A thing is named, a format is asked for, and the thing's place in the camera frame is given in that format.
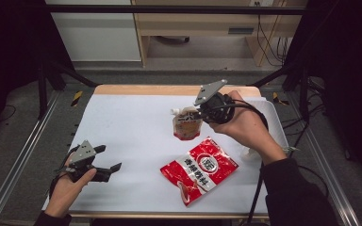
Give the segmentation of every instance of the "yellow and black tape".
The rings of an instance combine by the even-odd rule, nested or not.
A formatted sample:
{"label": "yellow and black tape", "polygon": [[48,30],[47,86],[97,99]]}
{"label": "yellow and black tape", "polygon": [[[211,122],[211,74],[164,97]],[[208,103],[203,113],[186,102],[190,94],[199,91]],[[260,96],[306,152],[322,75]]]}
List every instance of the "yellow and black tape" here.
{"label": "yellow and black tape", "polygon": [[78,92],[75,94],[71,106],[77,106],[78,101],[79,101],[80,98],[81,98],[81,95],[82,95],[82,91],[78,91]]}
{"label": "yellow and black tape", "polygon": [[289,101],[281,101],[279,98],[278,98],[278,94],[276,92],[273,92],[272,93],[272,101],[274,103],[279,103],[281,105],[289,105]]}

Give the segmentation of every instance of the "hand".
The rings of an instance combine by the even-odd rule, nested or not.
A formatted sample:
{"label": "hand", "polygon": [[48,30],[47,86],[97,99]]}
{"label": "hand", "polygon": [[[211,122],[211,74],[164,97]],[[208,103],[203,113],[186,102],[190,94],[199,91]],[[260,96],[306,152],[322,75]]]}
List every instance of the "hand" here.
{"label": "hand", "polygon": [[[241,100],[237,91],[228,94],[233,100]],[[225,124],[211,123],[214,132],[225,134],[243,146],[256,150],[264,165],[286,158],[282,148],[275,142],[260,117],[252,110],[236,107],[234,117]]]}
{"label": "hand", "polygon": [[[67,159],[66,166],[69,165],[69,160],[70,157]],[[45,214],[54,218],[64,218],[82,188],[92,180],[95,174],[96,169],[90,169],[75,183],[68,175],[60,177],[55,186],[51,200],[49,201],[48,206],[46,206]]]}

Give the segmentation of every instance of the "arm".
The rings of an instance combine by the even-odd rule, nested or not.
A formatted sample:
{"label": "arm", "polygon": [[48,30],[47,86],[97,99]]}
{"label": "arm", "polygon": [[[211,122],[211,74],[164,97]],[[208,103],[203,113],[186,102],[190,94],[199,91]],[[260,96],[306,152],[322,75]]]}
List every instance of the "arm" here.
{"label": "arm", "polygon": [[[242,100],[236,91],[229,96]],[[211,123],[210,127],[260,154],[271,225],[337,225],[330,203],[317,186],[302,176],[296,161],[287,158],[255,112],[236,108],[230,122]]]}
{"label": "arm", "polygon": [[45,211],[40,213],[34,225],[69,225],[72,220],[72,217],[68,215],[69,208],[82,188],[92,180],[95,173],[96,169],[90,169],[75,183],[68,175],[61,175]]}

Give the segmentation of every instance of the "red and white package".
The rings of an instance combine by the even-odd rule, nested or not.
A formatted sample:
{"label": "red and white package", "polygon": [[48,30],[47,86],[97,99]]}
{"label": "red and white package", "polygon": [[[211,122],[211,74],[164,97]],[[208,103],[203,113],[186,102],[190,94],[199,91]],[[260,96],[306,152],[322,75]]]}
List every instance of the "red and white package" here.
{"label": "red and white package", "polygon": [[181,191],[186,206],[213,189],[238,168],[238,164],[211,138],[160,169]]}

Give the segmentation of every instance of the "silver bracket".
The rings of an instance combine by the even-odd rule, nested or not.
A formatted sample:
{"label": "silver bracket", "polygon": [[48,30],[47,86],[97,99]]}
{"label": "silver bracket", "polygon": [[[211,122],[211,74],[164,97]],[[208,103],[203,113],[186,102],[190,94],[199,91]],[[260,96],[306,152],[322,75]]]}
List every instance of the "silver bracket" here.
{"label": "silver bracket", "polygon": [[207,85],[202,85],[201,90],[199,91],[198,97],[195,100],[193,105],[201,105],[204,102],[208,101],[214,94],[217,93],[225,84],[227,84],[227,80],[223,79],[218,82],[210,83]]}
{"label": "silver bracket", "polygon": [[82,142],[82,144],[78,147],[77,151],[75,151],[72,155],[70,163],[75,163],[92,156],[96,156],[96,151],[87,140],[84,140],[84,142]]}

